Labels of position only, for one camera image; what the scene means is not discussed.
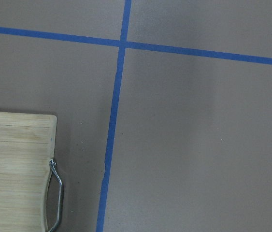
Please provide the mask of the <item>wooden cutting board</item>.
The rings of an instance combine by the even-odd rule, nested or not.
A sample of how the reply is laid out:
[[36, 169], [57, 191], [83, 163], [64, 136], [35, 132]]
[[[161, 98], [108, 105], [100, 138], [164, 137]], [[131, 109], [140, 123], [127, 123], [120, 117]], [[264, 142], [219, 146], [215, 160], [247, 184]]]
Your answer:
[[[55, 232], [63, 183], [54, 159], [57, 117], [0, 112], [0, 232]], [[58, 177], [57, 216], [48, 225], [49, 182]]]

